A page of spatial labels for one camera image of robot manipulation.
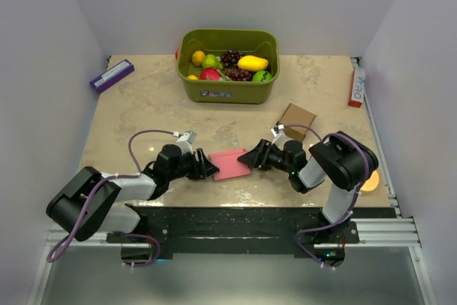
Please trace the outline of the pink paper box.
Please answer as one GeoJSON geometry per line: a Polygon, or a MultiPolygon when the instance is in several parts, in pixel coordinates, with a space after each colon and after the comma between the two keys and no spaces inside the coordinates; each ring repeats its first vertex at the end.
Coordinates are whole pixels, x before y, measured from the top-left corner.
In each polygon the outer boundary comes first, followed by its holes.
{"type": "Polygon", "coordinates": [[[238,161],[238,157],[245,153],[246,149],[235,149],[210,154],[210,162],[219,169],[219,172],[213,175],[214,181],[250,175],[250,168],[238,161]]]}

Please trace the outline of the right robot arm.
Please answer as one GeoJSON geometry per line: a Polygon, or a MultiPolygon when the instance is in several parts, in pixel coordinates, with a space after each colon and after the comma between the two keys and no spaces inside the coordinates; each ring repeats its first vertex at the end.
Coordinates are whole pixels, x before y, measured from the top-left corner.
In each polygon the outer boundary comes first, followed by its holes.
{"type": "Polygon", "coordinates": [[[279,148],[276,143],[262,139],[238,157],[238,162],[250,169],[275,168],[286,172],[292,188],[301,194],[329,179],[331,190],[321,209],[321,223],[296,234],[318,233],[328,243],[343,235],[343,225],[353,214],[361,187],[379,166],[372,150],[342,131],[325,136],[308,151],[297,140],[288,140],[279,148]]]}

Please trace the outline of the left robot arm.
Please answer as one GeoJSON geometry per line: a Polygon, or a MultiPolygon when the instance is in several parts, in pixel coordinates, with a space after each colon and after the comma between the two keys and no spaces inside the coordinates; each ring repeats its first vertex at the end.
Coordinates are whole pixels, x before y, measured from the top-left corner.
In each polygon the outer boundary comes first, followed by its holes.
{"type": "Polygon", "coordinates": [[[111,208],[117,201],[154,200],[177,179],[204,180],[219,172],[202,149],[184,151],[167,144],[156,160],[137,174],[104,174],[85,166],[49,202],[46,215],[77,241],[85,241],[97,231],[122,231],[132,242],[143,241],[148,225],[135,211],[116,218],[111,208]]]}

